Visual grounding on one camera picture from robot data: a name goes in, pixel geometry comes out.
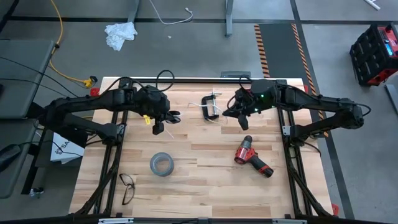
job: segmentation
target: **yellow extension cord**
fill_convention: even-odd
[[[58,40],[57,40],[57,46],[59,46],[59,45],[60,45],[60,42],[61,42],[61,39],[62,39],[62,35],[63,35],[62,18],[61,18],[60,12],[58,11],[58,8],[57,8],[57,6],[55,5],[54,1],[53,1],[53,0],[50,0],[50,1],[51,1],[51,4],[53,5],[55,11],[57,12],[58,18],[60,19],[61,33],[60,33],[60,36],[59,36],[59,38],[58,38]],[[54,48],[52,49],[51,55],[53,55],[53,54],[55,53],[55,50],[56,50],[56,49],[57,49],[56,47],[54,47]],[[55,66],[53,65],[52,59],[50,59],[49,64],[50,64],[50,68],[51,68],[52,70],[54,70],[55,72],[57,72],[59,75],[63,76],[64,78],[66,78],[66,79],[68,79],[68,80],[75,81],[75,82],[80,82],[80,83],[84,84],[84,87],[85,87],[85,88],[91,88],[91,87],[95,84],[95,81],[92,80],[91,78],[89,78],[89,79],[87,79],[87,80],[80,80],[80,79],[77,79],[77,78],[69,77],[69,76],[67,76],[66,74],[64,74],[64,73],[62,73],[62,72],[60,72],[60,71],[58,71],[58,70],[55,68]]]

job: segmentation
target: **butcher block table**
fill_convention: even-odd
[[[101,91],[115,79],[117,77],[105,77]],[[290,78],[287,83],[303,89],[301,79]],[[168,85],[159,84],[159,89]],[[126,187],[118,178],[113,215],[118,212],[124,217],[147,218],[284,218],[285,214],[294,215],[277,110],[252,114],[248,118],[249,129],[243,131],[237,119],[227,120],[220,115],[218,123],[212,123],[203,119],[200,107],[187,107],[189,102],[200,104],[204,96],[214,91],[222,93],[217,96],[216,104],[225,110],[227,101],[238,88],[238,84],[175,83],[165,92],[171,110],[181,112],[180,123],[165,123],[174,138],[166,131],[153,135],[153,120],[151,125],[146,125],[144,118],[129,112],[119,174],[125,173],[134,179],[136,192],[130,204],[122,205]],[[96,110],[93,121],[110,123],[112,114]],[[296,124],[311,123],[309,110],[294,112],[294,118]],[[246,135],[252,136],[252,146],[260,159],[274,169],[271,178],[265,178],[251,164],[235,163],[235,152]],[[317,145],[312,139],[307,142]],[[70,212],[81,208],[97,188],[105,147],[98,143],[85,149]],[[174,171],[167,177],[159,177],[150,170],[149,161],[158,152],[166,152],[174,160]],[[301,147],[301,152],[308,188],[325,210],[333,213],[319,153],[308,146]],[[104,191],[102,210],[107,192],[108,188]],[[304,212],[301,190],[297,194]]]

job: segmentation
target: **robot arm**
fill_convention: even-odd
[[[132,86],[132,80],[126,79]],[[164,130],[163,121],[168,123],[178,123],[178,111],[170,110],[170,101],[167,96],[153,86],[145,86],[137,91],[136,87],[118,88],[108,90],[100,96],[84,96],[77,98],[59,98],[54,100],[36,114],[39,123],[50,130],[59,133],[68,139],[70,133],[81,130],[86,135],[86,131],[96,133],[104,144],[117,144],[121,140],[121,133],[124,128],[116,124],[98,124],[88,121],[78,116],[72,115],[73,112],[106,109],[108,111],[129,110],[147,115],[155,119],[152,127],[153,134],[159,134]]]
[[[285,127],[284,134],[293,143],[301,145],[309,136],[335,128],[357,129],[363,125],[362,109],[348,98],[330,98],[322,95],[312,96],[304,91],[278,80],[253,80],[251,89],[240,88],[235,92],[233,106],[224,111],[224,116],[238,118],[242,129],[247,130],[247,116],[270,108],[297,111],[303,108],[335,112],[335,115],[301,126]]]

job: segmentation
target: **gray floor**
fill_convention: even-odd
[[[128,0],[55,1],[65,17],[127,17]],[[150,4],[143,0],[138,17],[155,18]],[[195,18],[224,18],[222,0],[156,0],[166,18],[184,18],[184,7],[194,11]],[[398,2],[378,0],[382,7],[375,11],[363,0],[296,0],[303,20],[398,20]],[[235,0],[235,19],[293,19],[289,0]],[[15,16],[55,16],[48,0],[21,0]],[[247,70],[261,77],[253,24],[234,24],[232,38],[224,38],[224,24],[189,23],[164,26],[159,23],[137,23],[139,35],[125,42],[115,52],[105,44],[103,32],[108,23],[65,22],[61,48],[53,58],[62,72],[78,78],[104,76],[153,77],[165,68],[178,77],[218,77],[225,70]],[[382,86],[361,88],[356,84],[348,50],[368,26],[304,25],[310,57],[320,92],[323,95],[348,97],[373,109],[365,125],[357,130],[332,131],[338,157],[347,184],[356,219],[398,223],[398,156],[395,139],[398,116]],[[0,39],[53,39],[59,33],[58,22],[11,21]],[[88,93],[48,69],[48,75],[59,80],[78,95]],[[398,78],[389,83],[398,86]],[[56,87],[44,79],[43,85]],[[40,89],[35,101],[48,104],[55,94]],[[340,204],[336,180],[325,143],[320,141],[322,161],[333,203]],[[41,171],[36,185],[46,193],[34,199],[19,195],[29,163],[20,177],[12,198],[0,200],[0,220],[65,215],[68,211],[78,169]]]

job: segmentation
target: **cordless drill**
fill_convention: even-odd
[[[258,153],[256,153],[254,148],[251,147],[252,141],[253,138],[251,136],[244,137],[238,150],[236,150],[235,162],[238,164],[250,162],[254,168],[260,172],[260,174],[263,174],[266,177],[272,176],[274,170],[259,158]]]

